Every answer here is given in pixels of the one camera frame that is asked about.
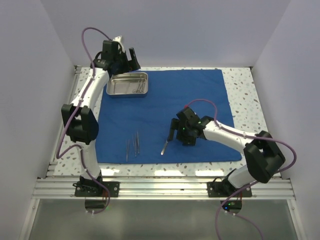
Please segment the stainless steel instrument tray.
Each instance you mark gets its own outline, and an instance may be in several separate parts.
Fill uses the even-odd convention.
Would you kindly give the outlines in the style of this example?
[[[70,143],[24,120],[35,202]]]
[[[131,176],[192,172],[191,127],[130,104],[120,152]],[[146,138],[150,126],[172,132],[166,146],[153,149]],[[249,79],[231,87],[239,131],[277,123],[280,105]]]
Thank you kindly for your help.
[[[149,90],[146,72],[131,72],[114,75],[106,85],[106,93],[111,98],[143,98]]]

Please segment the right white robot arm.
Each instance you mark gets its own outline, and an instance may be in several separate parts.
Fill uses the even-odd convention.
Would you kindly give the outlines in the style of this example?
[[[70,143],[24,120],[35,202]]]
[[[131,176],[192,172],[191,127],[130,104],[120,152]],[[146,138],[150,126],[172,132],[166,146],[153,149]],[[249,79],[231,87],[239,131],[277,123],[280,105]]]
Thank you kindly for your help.
[[[235,196],[242,187],[253,182],[266,184],[285,163],[280,148],[267,131],[258,134],[237,130],[213,117],[200,118],[190,107],[171,119],[167,142],[177,139],[184,146],[195,146],[197,139],[213,141],[244,155],[246,164],[232,170],[221,181],[208,184],[208,194]]]

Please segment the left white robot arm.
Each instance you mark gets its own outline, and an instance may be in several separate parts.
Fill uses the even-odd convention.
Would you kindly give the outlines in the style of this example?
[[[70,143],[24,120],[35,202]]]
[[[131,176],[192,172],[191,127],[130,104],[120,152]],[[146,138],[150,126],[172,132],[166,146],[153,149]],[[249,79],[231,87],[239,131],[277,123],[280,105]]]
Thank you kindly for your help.
[[[87,79],[73,101],[64,104],[61,115],[65,133],[78,148],[81,174],[74,183],[75,195],[101,197],[107,193],[103,184],[95,143],[99,132],[99,124],[93,109],[103,88],[111,77],[140,69],[135,50],[129,49],[128,59],[122,36],[112,40],[104,40],[102,50],[90,64]]]

